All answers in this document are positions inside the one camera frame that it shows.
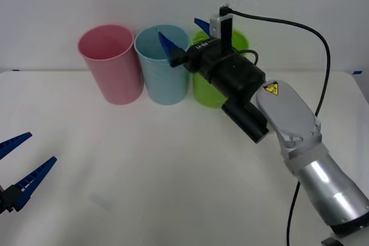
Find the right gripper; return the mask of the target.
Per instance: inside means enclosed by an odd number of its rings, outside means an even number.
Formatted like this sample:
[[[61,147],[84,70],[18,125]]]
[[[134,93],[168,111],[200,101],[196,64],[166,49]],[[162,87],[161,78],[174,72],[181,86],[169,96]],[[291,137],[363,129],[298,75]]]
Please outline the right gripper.
[[[210,35],[208,22],[195,18],[194,23]],[[162,32],[158,32],[158,38],[171,67],[184,64],[187,71],[200,74],[210,84],[236,84],[238,82],[237,51],[233,46],[228,46],[224,50],[220,39],[207,39],[192,45],[186,52]]]

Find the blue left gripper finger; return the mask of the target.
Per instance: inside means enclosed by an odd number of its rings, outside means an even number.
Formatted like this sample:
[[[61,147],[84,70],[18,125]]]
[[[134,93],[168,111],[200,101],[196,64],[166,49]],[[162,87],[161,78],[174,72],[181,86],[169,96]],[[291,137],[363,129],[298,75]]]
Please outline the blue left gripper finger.
[[[15,148],[19,147],[27,139],[32,137],[30,132],[18,135],[14,138],[8,139],[7,141],[0,143],[0,160],[11,153]]]
[[[13,210],[20,211],[30,200],[31,195],[49,173],[56,161],[56,157],[51,157],[16,184],[1,191],[1,213],[6,210],[10,213]]]

